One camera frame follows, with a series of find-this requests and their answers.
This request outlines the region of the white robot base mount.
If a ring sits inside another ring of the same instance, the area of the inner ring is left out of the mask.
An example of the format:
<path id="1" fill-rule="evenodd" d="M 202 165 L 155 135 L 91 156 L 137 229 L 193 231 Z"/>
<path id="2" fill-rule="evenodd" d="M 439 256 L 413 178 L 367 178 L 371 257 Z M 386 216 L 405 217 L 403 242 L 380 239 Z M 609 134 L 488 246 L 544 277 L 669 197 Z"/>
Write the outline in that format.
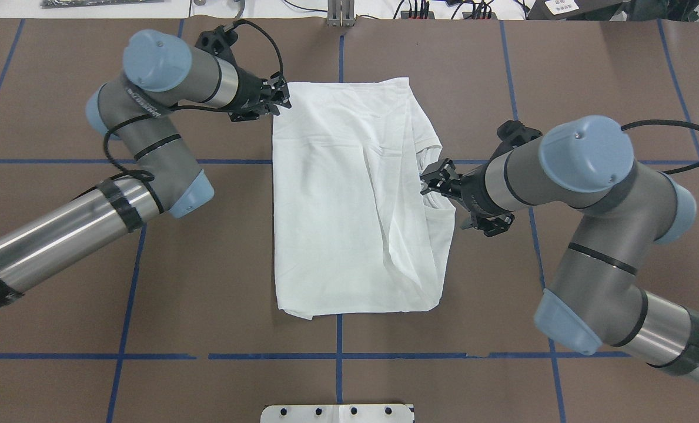
<path id="1" fill-rule="evenodd" d="M 273 405 L 264 408 L 260 422 L 415 422 L 414 406 L 407 404 Z"/>

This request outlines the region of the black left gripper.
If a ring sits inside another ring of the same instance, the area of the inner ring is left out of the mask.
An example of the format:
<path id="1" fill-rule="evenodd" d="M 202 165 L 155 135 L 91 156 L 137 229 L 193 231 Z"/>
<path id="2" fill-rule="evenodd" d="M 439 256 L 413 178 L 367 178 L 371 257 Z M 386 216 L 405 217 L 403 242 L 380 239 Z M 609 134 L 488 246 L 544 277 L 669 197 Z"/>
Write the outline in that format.
<path id="1" fill-rule="evenodd" d="M 240 72 L 234 98 L 229 102 L 232 122 L 258 120 L 264 115 L 280 115 L 282 108 L 291 108 L 290 93 L 283 72 L 270 78 L 259 78 L 250 72 Z"/>

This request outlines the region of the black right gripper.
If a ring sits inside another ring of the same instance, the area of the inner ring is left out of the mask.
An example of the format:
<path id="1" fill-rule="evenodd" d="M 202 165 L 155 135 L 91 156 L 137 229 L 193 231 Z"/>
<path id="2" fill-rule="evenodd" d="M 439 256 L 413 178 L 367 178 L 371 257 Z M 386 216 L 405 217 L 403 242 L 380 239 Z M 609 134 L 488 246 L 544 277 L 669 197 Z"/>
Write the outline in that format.
<path id="1" fill-rule="evenodd" d="M 469 213 L 463 229 L 476 229 L 486 237 L 507 232 L 515 220 L 513 212 L 498 206 L 486 188 L 488 163 L 466 174 L 457 172 L 454 161 L 444 158 L 428 165 L 420 174 L 422 195 L 438 193 L 456 201 Z"/>

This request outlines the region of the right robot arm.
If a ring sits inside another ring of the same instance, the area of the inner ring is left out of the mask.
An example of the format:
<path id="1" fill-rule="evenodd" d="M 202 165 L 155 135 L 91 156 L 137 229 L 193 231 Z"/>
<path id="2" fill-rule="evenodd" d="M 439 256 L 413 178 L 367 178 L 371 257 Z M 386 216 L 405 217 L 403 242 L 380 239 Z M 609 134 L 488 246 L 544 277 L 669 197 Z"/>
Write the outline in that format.
<path id="1" fill-rule="evenodd" d="M 641 120 L 621 125 L 591 115 L 548 132 L 509 120 L 491 158 L 466 174 L 452 160 L 427 165 L 422 194 L 438 193 L 468 213 L 464 228 L 493 237 L 515 212 L 563 203 L 583 217 L 556 275 L 543 291 L 536 327 L 575 353 L 620 349 L 672 377 L 699 383 L 699 311 L 636 285 L 653 244 L 672 243 L 695 222 L 697 204 L 671 172 L 635 158 L 626 131 L 640 126 L 699 125 Z"/>

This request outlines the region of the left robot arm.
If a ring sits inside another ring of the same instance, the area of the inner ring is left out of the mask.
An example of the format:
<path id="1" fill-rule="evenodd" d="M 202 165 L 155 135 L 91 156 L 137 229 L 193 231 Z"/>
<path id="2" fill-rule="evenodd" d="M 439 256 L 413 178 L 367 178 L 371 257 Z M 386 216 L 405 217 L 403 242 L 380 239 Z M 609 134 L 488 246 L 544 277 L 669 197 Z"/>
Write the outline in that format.
<path id="1" fill-rule="evenodd" d="M 181 219 L 213 199 L 214 187 L 172 122 L 173 113 L 220 113 L 233 122 L 290 107 L 282 52 L 267 32 L 277 70 L 260 77 L 238 64 L 240 21 L 178 36 L 143 29 L 123 49 L 120 74 L 85 106 L 113 174 L 65 204 L 0 237 L 0 308 L 107 244 L 164 214 Z"/>

